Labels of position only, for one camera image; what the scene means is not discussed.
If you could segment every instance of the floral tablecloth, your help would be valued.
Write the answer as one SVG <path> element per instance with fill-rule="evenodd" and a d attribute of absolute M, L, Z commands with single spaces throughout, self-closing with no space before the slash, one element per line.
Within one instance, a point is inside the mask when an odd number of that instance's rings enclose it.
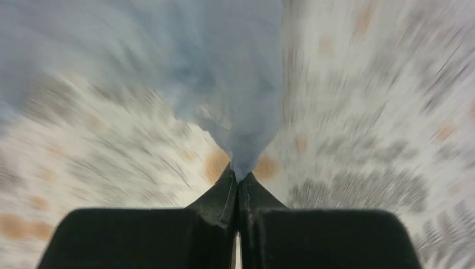
<path fill-rule="evenodd" d="M 255 174 L 290 207 L 382 208 L 425 268 L 475 268 L 475 3 L 284 1 L 284 123 Z M 0 141 L 0 266 L 78 207 L 185 206 L 229 159 L 149 89 L 32 82 Z"/>

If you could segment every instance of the patterned tablecloth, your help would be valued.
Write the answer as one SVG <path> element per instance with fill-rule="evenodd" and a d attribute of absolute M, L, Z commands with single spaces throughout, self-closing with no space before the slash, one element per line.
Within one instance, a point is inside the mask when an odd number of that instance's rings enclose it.
<path fill-rule="evenodd" d="M 290 207 L 395 212 L 425 268 L 475 268 L 474 8 L 287 2 L 285 122 L 260 182 Z M 229 160 L 148 89 L 33 85 L 0 141 L 1 268 L 34 268 L 74 208 L 185 206 Z"/>

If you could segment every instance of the light blue fabric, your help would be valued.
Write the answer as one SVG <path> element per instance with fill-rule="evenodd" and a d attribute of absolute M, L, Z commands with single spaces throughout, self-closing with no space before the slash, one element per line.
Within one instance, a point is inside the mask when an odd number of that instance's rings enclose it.
<path fill-rule="evenodd" d="M 156 89 L 208 131 L 242 180 L 280 124 L 279 0 L 0 0 L 0 121 L 26 77 L 75 68 Z M 203 114 L 203 106 L 211 116 Z"/>

